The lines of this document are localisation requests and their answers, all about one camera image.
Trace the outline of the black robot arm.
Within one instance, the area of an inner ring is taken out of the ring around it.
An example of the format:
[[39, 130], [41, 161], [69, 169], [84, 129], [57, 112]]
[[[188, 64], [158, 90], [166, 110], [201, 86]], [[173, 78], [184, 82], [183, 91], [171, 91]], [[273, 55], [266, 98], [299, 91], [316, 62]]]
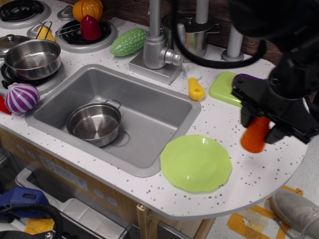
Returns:
[[275, 44], [282, 52], [278, 65], [265, 80], [238, 75], [232, 94], [242, 104], [241, 123], [256, 117], [274, 126], [264, 142], [285, 136], [308, 143], [319, 133], [319, 116], [304, 101], [319, 89], [319, 3], [316, 0], [232, 0], [234, 27], [244, 36]]

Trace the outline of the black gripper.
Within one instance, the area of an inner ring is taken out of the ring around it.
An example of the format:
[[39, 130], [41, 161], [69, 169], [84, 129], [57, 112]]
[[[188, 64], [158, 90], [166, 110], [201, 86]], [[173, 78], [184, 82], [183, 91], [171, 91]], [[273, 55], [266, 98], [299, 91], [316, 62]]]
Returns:
[[255, 117], [265, 117], [275, 124], [264, 138], [267, 144], [274, 144], [285, 136], [294, 136], [307, 144], [319, 134], [319, 122], [307, 110], [304, 100], [278, 96], [268, 80], [239, 78], [232, 95], [241, 101], [241, 124], [245, 128]]

